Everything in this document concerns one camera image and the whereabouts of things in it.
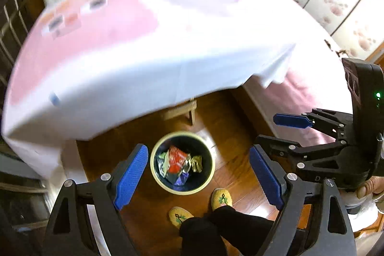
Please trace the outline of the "person's right hand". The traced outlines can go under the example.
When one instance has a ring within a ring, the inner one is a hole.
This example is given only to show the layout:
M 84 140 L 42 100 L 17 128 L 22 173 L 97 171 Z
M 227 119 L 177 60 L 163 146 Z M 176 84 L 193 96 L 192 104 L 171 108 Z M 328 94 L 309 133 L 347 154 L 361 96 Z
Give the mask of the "person's right hand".
M 380 194 L 384 190 L 384 177 L 372 176 L 357 189 L 359 199 L 369 194 Z

